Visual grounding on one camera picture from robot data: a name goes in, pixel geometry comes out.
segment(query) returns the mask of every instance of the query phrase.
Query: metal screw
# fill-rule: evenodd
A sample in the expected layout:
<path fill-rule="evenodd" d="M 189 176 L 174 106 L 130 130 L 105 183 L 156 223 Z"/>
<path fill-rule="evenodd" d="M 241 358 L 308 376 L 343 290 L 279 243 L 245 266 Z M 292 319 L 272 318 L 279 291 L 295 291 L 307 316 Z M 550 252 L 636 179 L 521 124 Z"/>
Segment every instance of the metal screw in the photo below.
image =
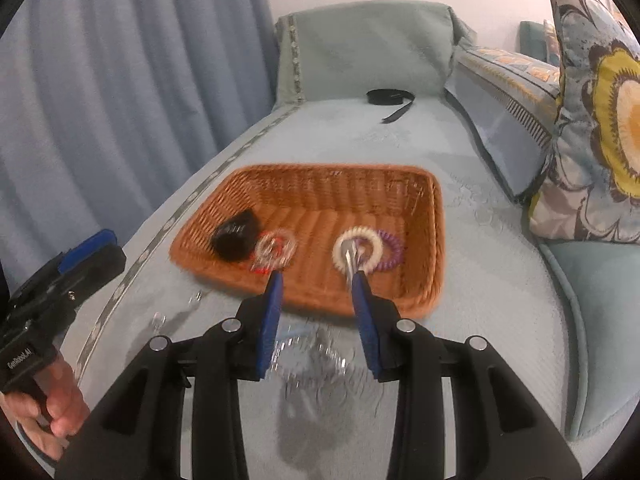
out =
<path fill-rule="evenodd" d="M 164 350 L 168 344 L 169 340 L 159 335 L 149 341 L 149 348 L 151 348 L 154 352 L 159 352 L 161 350 Z"/>
<path fill-rule="evenodd" d="M 401 319 L 400 321 L 398 321 L 396 323 L 396 328 L 400 332 L 404 332 L 406 334 L 409 334 L 409 333 L 411 333 L 411 332 L 413 332 L 415 330 L 415 323 L 413 321 L 411 321 L 410 319 Z"/>
<path fill-rule="evenodd" d="M 240 323 L 240 320 L 235 317 L 230 317 L 222 322 L 222 330 L 225 332 L 237 332 L 241 327 L 242 323 Z"/>
<path fill-rule="evenodd" d="M 489 343 L 486 341 L 484 337 L 480 337 L 479 335 L 473 336 L 469 339 L 469 346 L 474 350 L 482 351 L 485 350 Z"/>

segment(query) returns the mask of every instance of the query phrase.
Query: curtain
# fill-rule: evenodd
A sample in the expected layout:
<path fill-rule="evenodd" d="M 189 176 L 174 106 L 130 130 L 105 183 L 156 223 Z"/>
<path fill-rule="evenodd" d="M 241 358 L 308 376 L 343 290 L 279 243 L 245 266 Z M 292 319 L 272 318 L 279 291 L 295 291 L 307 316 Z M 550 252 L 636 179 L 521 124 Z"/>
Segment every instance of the curtain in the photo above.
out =
<path fill-rule="evenodd" d="M 0 38 L 0 261 L 14 290 L 121 243 L 274 102 L 266 0 L 25 0 Z"/>

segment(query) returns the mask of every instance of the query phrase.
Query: wicker basket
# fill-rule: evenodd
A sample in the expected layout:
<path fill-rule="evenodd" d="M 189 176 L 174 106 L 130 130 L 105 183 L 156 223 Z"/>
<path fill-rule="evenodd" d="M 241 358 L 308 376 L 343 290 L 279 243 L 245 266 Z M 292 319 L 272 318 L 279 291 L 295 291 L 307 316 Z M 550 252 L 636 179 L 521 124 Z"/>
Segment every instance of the wicker basket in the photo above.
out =
<path fill-rule="evenodd" d="M 178 233 L 171 259 L 198 276 L 260 293 L 267 276 L 247 262 L 216 257 L 210 236 L 220 223 L 251 207 L 262 228 L 286 228 L 298 247 L 284 270 L 287 304 L 353 316 L 344 276 L 332 264 L 335 239 L 346 229 L 384 229 L 404 243 L 404 263 L 374 272 L 375 294 L 396 303 L 407 317 L 435 305 L 444 275 L 444 215 L 435 177 L 412 166 L 273 164 L 229 175 Z"/>

